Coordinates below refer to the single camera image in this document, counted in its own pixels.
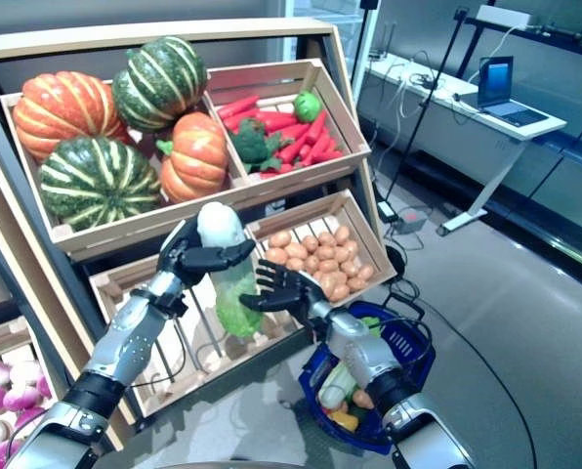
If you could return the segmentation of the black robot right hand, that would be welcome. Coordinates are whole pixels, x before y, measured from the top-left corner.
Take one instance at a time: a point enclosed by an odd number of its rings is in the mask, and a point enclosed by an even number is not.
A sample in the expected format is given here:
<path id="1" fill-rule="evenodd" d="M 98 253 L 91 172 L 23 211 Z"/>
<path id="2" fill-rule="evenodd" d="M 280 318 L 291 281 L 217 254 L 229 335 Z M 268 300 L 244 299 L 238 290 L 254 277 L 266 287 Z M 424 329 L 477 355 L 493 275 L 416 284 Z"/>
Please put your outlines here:
<path id="1" fill-rule="evenodd" d="M 319 330 L 327 326 L 332 309 L 320 284 L 311 276 L 267 259 L 258 261 L 258 294 L 242 293 L 240 303 L 255 312 L 287 311 L 300 324 Z"/>

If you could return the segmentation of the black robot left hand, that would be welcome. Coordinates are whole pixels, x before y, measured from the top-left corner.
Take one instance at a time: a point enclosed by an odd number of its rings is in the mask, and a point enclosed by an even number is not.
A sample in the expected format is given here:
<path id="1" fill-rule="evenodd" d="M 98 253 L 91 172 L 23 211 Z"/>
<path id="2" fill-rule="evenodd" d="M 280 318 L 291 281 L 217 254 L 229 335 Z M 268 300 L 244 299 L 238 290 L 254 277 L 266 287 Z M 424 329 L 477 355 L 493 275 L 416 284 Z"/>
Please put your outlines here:
<path id="1" fill-rule="evenodd" d="M 182 220 L 165 238 L 156 270 L 177 277 L 184 286 L 198 284 L 206 274 L 225 271 L 246 260 L 255 242 L 243 240 L 230 247 L 204 247 L 195 217 Z"/>

